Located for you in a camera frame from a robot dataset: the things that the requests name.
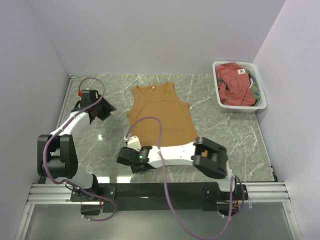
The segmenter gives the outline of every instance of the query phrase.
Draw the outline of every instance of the pile of clothes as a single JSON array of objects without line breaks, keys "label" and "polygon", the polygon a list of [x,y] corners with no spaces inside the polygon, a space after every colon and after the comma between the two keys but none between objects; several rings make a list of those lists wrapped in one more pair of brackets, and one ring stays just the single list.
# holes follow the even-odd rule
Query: pile of clothes
[{"label": "pile of clothes", "polygon": [[229,106],[254,106],[260,101],[257,81],[252,72],[235,62],[215,68],[220,101]]}]

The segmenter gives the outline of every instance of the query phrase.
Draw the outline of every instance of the tank top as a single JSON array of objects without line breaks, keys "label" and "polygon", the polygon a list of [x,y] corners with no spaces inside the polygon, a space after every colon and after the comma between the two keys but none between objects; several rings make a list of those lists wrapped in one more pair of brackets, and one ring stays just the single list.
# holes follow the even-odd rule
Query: tank top
[{"label": "tank top", "polygon": [[[134,102],[126,112],[130,126],[143,117],[156,117],[162,122],[161,147],[184,145],[196,140],[198,135],[188,103],[178,98],[172,82],[135,86],[132,93]],[[131,136],[137,136],[142,147],[156,146],[159,132],[156,120],[145,119],[133,127]]]}]

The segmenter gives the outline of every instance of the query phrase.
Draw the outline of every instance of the marble surface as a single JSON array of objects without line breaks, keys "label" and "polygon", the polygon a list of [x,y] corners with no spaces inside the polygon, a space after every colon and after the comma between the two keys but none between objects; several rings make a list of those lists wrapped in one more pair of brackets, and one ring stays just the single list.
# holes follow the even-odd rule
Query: marble surface
[{"label": "marble surface", "polygon": [[[96,119],[75,139],[79,166],[99,177],[104,183],[161,183],[162,169],[132,174],[131,168],[116,159],[123,147],[124,135],[129,127],[126,111],[134,102],[131,89],[163,82],[175,83],[178,97],[189,103],[192,121],[200,136],[227,148],[232,172],[243,181],[274,181],[273,170],[254,113],[226,113],[218,109],[212,74],[119,74],[96,76],[105,84],[104,97],[117,110],[105,121]],[[60,124],[68,117],[75,103],[79,82],[84,78],[71,78]],[[102,88],[97,81],[88,80],[83,88]],[[211,182],[193,166],[167,167],[169,182]]]}]

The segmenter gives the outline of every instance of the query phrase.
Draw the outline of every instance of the gray floor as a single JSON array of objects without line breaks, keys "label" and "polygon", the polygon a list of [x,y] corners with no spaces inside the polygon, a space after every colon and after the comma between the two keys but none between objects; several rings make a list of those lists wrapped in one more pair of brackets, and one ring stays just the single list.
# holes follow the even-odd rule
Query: gray floor
[{"label": "gray floor", "polygon": [[[178,210],[194,233],[213,237],[226,223],[217,212]],[[108,216],[101,214],[98,218]],[[104,222],[81,218],[79,205],[37,205],[26,240],[193,240],[170,210],[123,211]],[[282,203],[246,204],[219,240],[292,240]]]},{"label": "gray floor", "polygon": [[[105,84],[104,97],[117,110],[105,121],[96,119],[75,140],[79,166],[99,177],[105,183],[159,183],[163,182],[161,169],[132,174],[130,167],[116,163],[123,137],[128,130],[126,116],[134,102],[131,89],[134,86],[170,81],[175,83],[178,97],[189,103],[194,126],[200,136],[209,138],[227,148],[232,172],[243,181],[274,181],[273,170],[254,113],[225,113],[218,109],[214,78],[212,74],[176,75],[100,75]],[[72,76],[66,103],[62,109],[62,123],[76,102],[78,85],[84,76]],[[94,80],[83,84],[83,88],[96,89],[101,86]],[[169,166],[169,182],[211,182],[192,166]]]}]

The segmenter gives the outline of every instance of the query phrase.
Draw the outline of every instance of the white wall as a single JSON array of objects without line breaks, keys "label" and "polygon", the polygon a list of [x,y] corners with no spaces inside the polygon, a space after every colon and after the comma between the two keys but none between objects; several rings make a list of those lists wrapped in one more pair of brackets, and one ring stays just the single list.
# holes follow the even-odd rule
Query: white wall
[{"label": "white wall", "polygon": [[53,130],[68,75],[25,0],[0,1],[0,238],[16,234],[37,174],[37,138]]},{"label": "white wall", "polygon": [[252,62],[285,0],[29,0],[70,74]]},{"label": "white wall", "polygon": [[320,237],[320,1],[286,0],[254,62],[268,107],[257,117],[305,240]]}]

